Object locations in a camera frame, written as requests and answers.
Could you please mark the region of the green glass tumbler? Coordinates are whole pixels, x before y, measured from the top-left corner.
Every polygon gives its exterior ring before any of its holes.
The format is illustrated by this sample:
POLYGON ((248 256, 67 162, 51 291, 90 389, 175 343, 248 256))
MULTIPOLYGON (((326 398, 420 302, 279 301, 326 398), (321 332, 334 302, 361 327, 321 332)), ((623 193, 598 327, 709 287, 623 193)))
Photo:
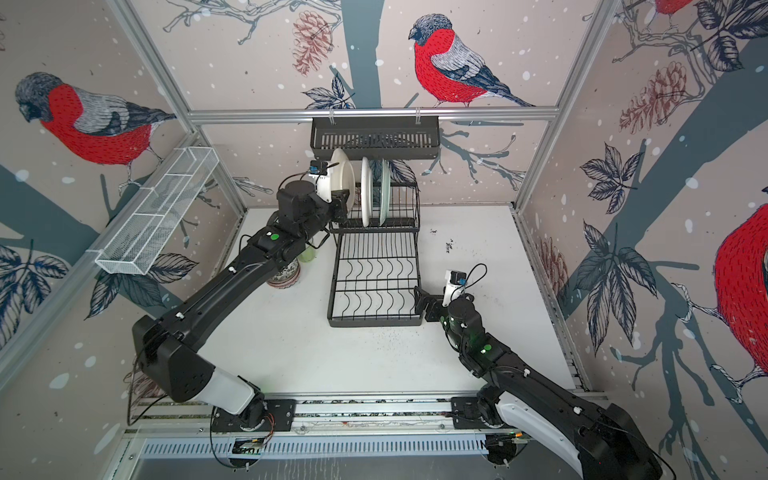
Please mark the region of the green glass tumbler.
POLYGON ((311 244, 307 243, 304 251, 299 255, 298 260, 301 263, 312 262, 316 258, 317 249, 311 244))

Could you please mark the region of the cream plate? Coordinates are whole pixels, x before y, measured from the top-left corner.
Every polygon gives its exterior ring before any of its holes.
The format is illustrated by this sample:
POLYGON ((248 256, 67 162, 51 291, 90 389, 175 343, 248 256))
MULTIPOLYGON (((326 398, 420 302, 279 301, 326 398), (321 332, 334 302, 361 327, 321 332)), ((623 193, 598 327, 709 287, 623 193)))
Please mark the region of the cream plate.
POLYGON ((330 191, 347 190, 349 195, 346 200, 347 211, 351 212, 355 202, 355 174, 351 161, 347 154, 336 148, 331 156, 333 167, 329 168, 330 191))

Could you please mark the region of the pink floral bowl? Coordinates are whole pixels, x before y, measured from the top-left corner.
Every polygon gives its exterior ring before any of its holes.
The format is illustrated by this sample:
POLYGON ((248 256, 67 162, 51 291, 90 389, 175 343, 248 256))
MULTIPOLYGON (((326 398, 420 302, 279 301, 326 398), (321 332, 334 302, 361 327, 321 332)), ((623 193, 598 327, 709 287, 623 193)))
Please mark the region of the pink floral bowl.
POLYGON ((280 270, 277 274, 271 277, 268 284, 283 284, 294 281, 300 275, 300 262, 298 259, 294 259, 286 267, 280 270))

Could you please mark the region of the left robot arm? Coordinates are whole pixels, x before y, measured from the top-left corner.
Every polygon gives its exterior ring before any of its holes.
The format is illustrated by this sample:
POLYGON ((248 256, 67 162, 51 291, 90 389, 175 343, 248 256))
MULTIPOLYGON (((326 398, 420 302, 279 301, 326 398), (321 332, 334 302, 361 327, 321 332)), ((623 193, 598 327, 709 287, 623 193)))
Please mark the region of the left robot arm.
POLYGON ((249 381, 215 366, 199 351, 225 318, 309 247, 332 222, 348 217, 355 187, 321 198, 314 183, 296 180, 277 192, 278 209, 228 266, 200 291, 157 319, 132 327, 135 367, 175 402, 207 403, 249 428, 266 414, 264 395, 249 381))

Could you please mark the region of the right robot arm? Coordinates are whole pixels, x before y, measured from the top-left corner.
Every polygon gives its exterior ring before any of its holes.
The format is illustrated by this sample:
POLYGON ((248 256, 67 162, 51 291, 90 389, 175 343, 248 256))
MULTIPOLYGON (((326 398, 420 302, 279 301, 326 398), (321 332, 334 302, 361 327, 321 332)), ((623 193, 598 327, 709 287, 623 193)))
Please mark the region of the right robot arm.
POLYGON ((583 479, 659 479, 663 468, 632 417, 560 387, 488 333, 470 294, 441 297, 415 288, 415 309, 441 324, 460 363, 485 385, 478 410, 489 426, 522 430, 583 479))

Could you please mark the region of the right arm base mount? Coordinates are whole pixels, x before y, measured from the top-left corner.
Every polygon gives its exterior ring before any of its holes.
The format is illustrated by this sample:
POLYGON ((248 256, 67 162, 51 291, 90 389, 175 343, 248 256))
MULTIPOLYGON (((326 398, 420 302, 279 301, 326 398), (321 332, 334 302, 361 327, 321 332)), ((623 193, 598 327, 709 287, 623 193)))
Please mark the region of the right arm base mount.
POLYGON ((450 399, 448 417, 456 430, 522 429, 532 425, 533 412, 517 398, 503 395, 496 403, 477 396, 450 399))

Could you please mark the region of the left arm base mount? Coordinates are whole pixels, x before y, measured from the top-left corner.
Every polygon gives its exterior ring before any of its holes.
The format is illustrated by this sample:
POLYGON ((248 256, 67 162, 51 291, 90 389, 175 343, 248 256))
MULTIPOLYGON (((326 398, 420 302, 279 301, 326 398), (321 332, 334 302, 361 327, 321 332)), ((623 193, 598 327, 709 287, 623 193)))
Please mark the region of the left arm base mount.
POLYGON ((288 432, 291 430, 297 401, 295 399, 263 399, 252 402, 239 415, 215 408, 212 433, 288 432))

